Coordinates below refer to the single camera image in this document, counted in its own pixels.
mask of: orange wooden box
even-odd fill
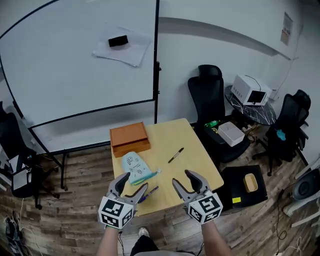
[[[151,148],[143,122],[110,129],[110,141],[116,158],[131,151],[137,153]]]

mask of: whiteboard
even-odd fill
[[[0,39],[11,93],[31,126],[153,99],[157,0],[58,0]],[[148,36],[139,67],[92,55],[104,24]]]

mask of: black eraser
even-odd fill
[[[129,41],[128,41],[128,37],[126,35],[122,35],[122,36],[118,36],[118,37],[109,39],[109,46],[110,47],[123,46],[127,43],[129,43]]]

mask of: shoe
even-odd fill
[[[146,228],[146,227],[140,227],[140,229],[139,229],[139,232],[138,232],[138,236],[139,236],[139,238],[140,237],[142,237],[142,236],[146,236],[146,237],[150,237],[149,236],[149,231],[148,231],[148,229]]]

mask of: round black table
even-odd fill
[[[246,118],[261,125],[270,126],[276,122],[276,113],[269,101],[264,106],[242,105],[232,93],[231,87],[232,85],[229,85],[225,88],[224,95],[235,110],[239,111]]]

